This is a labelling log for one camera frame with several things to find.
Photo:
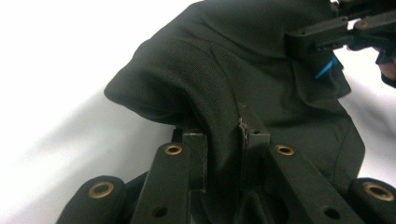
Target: dark green fabric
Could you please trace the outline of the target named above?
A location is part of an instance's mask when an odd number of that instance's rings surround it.
[[[107,85],[110,100],[144,118],[182,127],[183,118],[194,117],[205,130],[208,191],[193,205],[202,223],[265,223],[261,193],[239,190],[236,101],[253,108],[274,142],[302,150],[338,189],[357,176],[364,145],[337,101],[350,92],[342,65],[314,79],[332,53],[285,55],[287,31],[331,16],[324,0],[196,3],[143,43]]]

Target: white surface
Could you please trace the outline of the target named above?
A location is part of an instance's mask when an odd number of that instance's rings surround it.
[[[110,103],[107,82],[186,1],[0,3],[0,223],[54,223],[90,178],[145,172],[171,127]],[[362,176],[396,186],[396,90],[375,53],[337,52],[367,146]]]

